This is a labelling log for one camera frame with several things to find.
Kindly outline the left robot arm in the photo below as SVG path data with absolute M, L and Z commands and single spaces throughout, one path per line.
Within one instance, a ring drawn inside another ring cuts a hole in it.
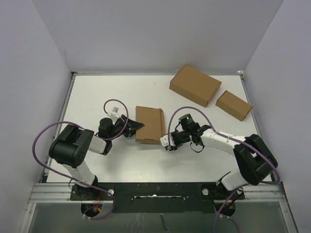
M 121 135 L 132 137 L 144 126 L 125 115 L 121 115 L 116 122 L 108 117 L 101 119 L 97 134 L 68 124 L 50 146 L 49 157 L 65 167 L 76 184 L 82 187 L 82 195 L 92 200 L 97 197 L 99 188 L 96 185 L 97 177 L 85 162 L 87 152 L 107 155 L 113 146 L 111 138 Z

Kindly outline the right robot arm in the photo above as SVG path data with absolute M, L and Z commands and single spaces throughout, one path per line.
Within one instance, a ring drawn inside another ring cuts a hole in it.
M 232 195 L 236 188 L 248 184 L 258 185 L 278 166 L 275 157 L 257 134 L 234 136 L 214 131 L 210 125 L 200 126 L 190 114 L 180 117 L 178 125 L 182 126 L 182 131 L 175 130 L 160 139 L 166 150 L 177 150 L 190 142 L 235 157 L 238 169 L 225 174 L 216 186 L 217 195 L 223 199 Z

